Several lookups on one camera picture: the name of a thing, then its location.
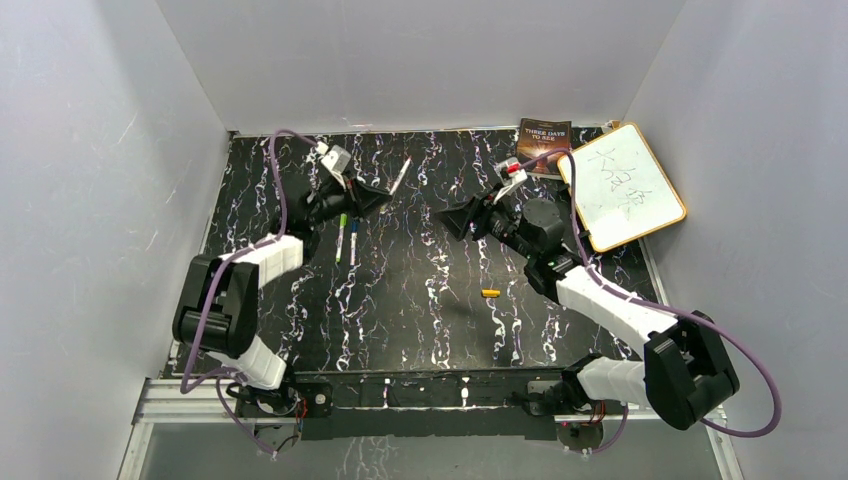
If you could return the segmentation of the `green pen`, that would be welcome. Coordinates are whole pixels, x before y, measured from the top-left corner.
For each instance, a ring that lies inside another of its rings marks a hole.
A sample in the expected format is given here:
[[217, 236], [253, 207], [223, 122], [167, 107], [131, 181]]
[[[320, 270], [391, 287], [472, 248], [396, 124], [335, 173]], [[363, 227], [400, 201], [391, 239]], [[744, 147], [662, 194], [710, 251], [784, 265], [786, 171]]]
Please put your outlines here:
[[348, 215], [346, 213], [342, 213], [339, 217], [339, 225], [336, 239], [336, 249], [335, 249], [335, 263], [340, 264], [344, 249], [344, 238], [345, 231], [348, 222]]

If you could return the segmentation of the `orange white pen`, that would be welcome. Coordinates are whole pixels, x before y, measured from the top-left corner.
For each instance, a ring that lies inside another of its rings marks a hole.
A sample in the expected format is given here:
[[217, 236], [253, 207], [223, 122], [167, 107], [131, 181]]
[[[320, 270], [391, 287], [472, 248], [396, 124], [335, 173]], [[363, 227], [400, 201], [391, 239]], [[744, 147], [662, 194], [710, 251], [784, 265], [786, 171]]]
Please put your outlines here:
[[403, 165], [402, 165], [402, 167], [401, 167], [401, 169], [400, 169], [400, 171], [399, 171], [399, 173], [398, 173], [397, 178], [394, 180], [393, 184], [391, 185], [391, 188], [390, 188], [389, 193], [390, 193], [392, 196], [394, 196], [394, 195], [396, 194], [396, 192], [397, 192], [397, 190], [399, 189], [400, 185], [403, 183], [404, 177], [405, 177], [406, 173], [408, 172], [408, 170], [409, 170], [409, 168], [410, 168], [411, 163], [412, 163], [412, 159], [411, 159], [410, 157], [408, 157], [408, 158], [405, 160], [405, 162], [403, 163]]

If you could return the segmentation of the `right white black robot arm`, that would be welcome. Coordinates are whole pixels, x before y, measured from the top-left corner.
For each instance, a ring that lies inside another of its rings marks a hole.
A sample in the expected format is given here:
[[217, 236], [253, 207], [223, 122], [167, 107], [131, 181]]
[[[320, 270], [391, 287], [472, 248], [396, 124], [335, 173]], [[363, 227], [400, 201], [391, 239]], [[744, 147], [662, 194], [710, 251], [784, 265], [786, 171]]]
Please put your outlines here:
[[597, 282], [594, 269], [564, 241], [562, 210], [532, 199], [520, 211], [478, 194], [437, 213], [457, 240], [486, 236], [522, 255], [535, 292], [573, 310], [637, 351], [636, 361], [590, 354], [565, 368], [542, 393], [522, 396], [534, 415], [559, 409], [590, 413], [601, 401], [648, 406], [671, 427], [686, 430], [739, 391], [740, 382], [711, 320], [649, 308], [643, 298]]

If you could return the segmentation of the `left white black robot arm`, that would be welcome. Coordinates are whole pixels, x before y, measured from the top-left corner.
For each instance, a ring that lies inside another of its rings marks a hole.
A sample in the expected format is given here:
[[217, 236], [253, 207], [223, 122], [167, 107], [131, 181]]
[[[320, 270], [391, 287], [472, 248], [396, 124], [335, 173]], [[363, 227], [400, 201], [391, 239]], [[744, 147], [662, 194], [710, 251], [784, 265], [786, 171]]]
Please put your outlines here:
[[275, 416], [294, 411], [297, 387], [287, 382], [286, 361], [258, 336], [260, 290], [315, 255], [324, 223], [342, 215], [362, 219], [392, 200], [386, 190], [359, 179], [326, 180], [287, 202], [276, 227], [233, 254], [197, 255], [189, 264], [175, 311], [175, 341], [217, 359]]

